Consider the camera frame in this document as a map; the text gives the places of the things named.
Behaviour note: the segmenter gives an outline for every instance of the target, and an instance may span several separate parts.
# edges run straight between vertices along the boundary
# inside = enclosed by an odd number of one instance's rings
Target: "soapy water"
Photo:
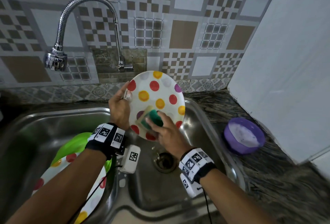
[[[234,138],[246,147],[258,147],[259,143],[257,137],[245,126],[237,123],[230,123],[229,130]]]

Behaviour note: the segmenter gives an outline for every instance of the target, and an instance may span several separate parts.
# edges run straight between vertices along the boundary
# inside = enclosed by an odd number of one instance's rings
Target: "polka dot plate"
[[[46,172],[44,172],[44,174],[41,176],[41,178],[38,180],[37,184],[34,186],[32,194],[37,192],[44,184],[46,184],[55,175],[57,175],[64,168],[66,168],[71,162],[73,162],[77,158],[77,156],[79,154],[80,153],[74,153],[74,154],[67,155],[67,156],[63,157],[62,159],[58,160],[53,165],[51,165],[46,170]],[[94,191],[94,189],[98,186],[98,184],[101,182],[103,177],[105,177],[105,175],[106,175],[106,172],[105,172],[105,168],[103,166],[99,176],[97,177],[92,189],[90,190],[90,192],[88,194],[88,197]],[[76,219],[74,224],[79,224],[79,223],[83,222],[87,218],[87,216],[89,216],[93,212],[93,210],[96,208],[97,204],[99,203],[99,201],[101,200],[101,197],[103,195],[106,180],[107,180],[107,178],[104,179],[104,181],[98,187],[98,189],[95,191],[93,196],[89,199],[89,201],[87,201],[85,206],[81,209],[79,216]]]
[[[167,74],[159,71],[146,71],[131,80],[127,90],[132,93],[130,100],[131,129],[144,139],[154,141],[156,138],[136,125],[136,120],[148,106],[168,115],[179,128],[184,119],[184,96],[179,85]]]

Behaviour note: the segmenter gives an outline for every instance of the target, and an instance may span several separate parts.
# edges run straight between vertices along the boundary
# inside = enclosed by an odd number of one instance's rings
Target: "hand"
[[[109,100],[110,122],[116,124],[122,130],[129,129],[129,113],[131,111],[127,100],[123,99],[129,81]]]
[[[180,160],[181,156],[193,147],[186,141],[170,117],[160,111],[158,111],[158,115],[162,118],[164,123],[162,127],[154,124],[149,118],[146,118],[146,121],[152,130],[158,132],[159,143]]]

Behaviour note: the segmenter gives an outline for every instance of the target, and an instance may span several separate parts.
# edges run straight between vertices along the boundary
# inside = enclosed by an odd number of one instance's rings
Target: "faucet head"
[[[64,71],[68,62],[68,56],[63,51],[52,48],[45,53],[43,62],[46,68],[54,71]]]

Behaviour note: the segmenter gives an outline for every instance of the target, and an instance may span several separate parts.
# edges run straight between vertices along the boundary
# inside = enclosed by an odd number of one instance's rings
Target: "person's right arm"
[[[152,130],[158,132],[158,141],[178,160],[193,147],[186,141],[171,118],[158,112],[163,120],[163,127],[147,119]],[[207,192],[214,205],[228,224],[271,224],[268,214],[251,201],[244,191],[218,169],[212,169],[200,179],[200,184]]]

